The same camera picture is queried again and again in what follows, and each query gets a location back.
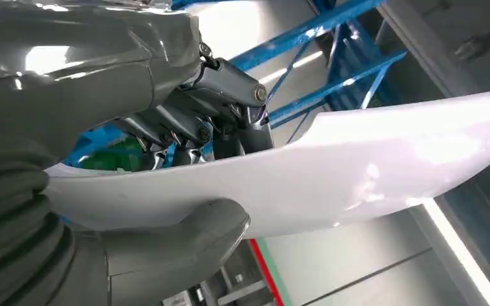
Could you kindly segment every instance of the white wall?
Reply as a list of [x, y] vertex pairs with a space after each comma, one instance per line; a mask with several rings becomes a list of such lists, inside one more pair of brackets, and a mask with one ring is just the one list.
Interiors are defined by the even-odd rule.
[[[430, 248], [405, 211], [266, 241], [293, 305], [302, 305]], [[434, 252], [429, 251], [313, 305], [465, 304]]]

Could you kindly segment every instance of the paint booth wall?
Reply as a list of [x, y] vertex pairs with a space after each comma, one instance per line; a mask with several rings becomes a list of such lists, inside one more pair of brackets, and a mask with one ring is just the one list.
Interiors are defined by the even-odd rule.
[[[227, 59], [315, 16], [306, 0], [198, 4], [190, 11], [199, 16], [202, 38], [211, 46], [214, 55]], [[298, 49], [248, 73], [265, 79], [286, 68]], [[319, 51], [312, 43], [304, 57]], [[325, 77], [326, 60], [323, 56], [295, 68], [270, 102], [269, 110], [325, 85]], [[276, 78], [265, 83], [268, 90], [275, 82]], [[294, 140], [308, 129], [314, 114], [319, 111], [322, 109], [317, 109], [305, 120]], [[273, 131], [277, 146], [288, 141], [299, 121], [301, 118]], [[276, 266], [272, 273], [282, 281], [278, 286], [285, 305], [302, 305], [424, 251], [414, 259], [312, 305], [465, 305], [463, 297], [408, 212], [312, 233], [270, 237], [265, 242], [269, 253], [264, 255], [271, 257]]]

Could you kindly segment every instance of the bolt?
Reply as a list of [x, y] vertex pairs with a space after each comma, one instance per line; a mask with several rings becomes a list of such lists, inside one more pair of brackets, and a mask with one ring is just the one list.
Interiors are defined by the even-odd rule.
[[202, 55], [211, 56], [211, 48], [209, 48], [209, 46], [206, 45], [204, 42], [200, 43], [200, 51]]
[[255, 99], [258, 102], [264, 102], [267, 98], [267, 90], [264, 85], [258, 84], [255, 86]]
[[206, 126], [199, 126], [196, 134], [202, 142], [208, 142], [211, 137], [211, 132]]

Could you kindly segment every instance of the green object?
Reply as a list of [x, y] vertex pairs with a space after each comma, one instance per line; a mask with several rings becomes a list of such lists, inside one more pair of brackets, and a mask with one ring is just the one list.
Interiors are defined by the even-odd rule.
[[142, 167], [142, 147], [134, 138], [111, 145], [85, 158], [80, 167], [92, 170], [138, 171]]

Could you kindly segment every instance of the red stripe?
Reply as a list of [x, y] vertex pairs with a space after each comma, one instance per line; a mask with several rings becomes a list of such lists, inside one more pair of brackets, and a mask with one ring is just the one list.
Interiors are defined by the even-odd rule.
[[271, 290], [273, 297], [275, 297], [276, 305], [277, 306], [285, 306], [285, 304], [283, 303], [283, 299], [281, 298], [281, 294], [279, 293], [279, 290], [277, 290], [277, 286], [275, 286], [275, 281], [273, 280], [271, 273], [269, 273], [269, 269], [267, 268], [267, 264], [265, 263], [264, 257], [262, 256], [262, 252], [260, 252], [258, 242], [256, 242], [255, 239], [251, 239], [251, 240], [249, 240], [249, 243], [251, 244], [251, 248], [253, 249], [253, 252], [255, 253], [256, 259], [258, 260], [258, 264], [260, 265], [260, 269], [262, 270], [262, 273], [264, 274], [265, 281], [267, 282], [267, 285], [269, 286], [269, 289]]

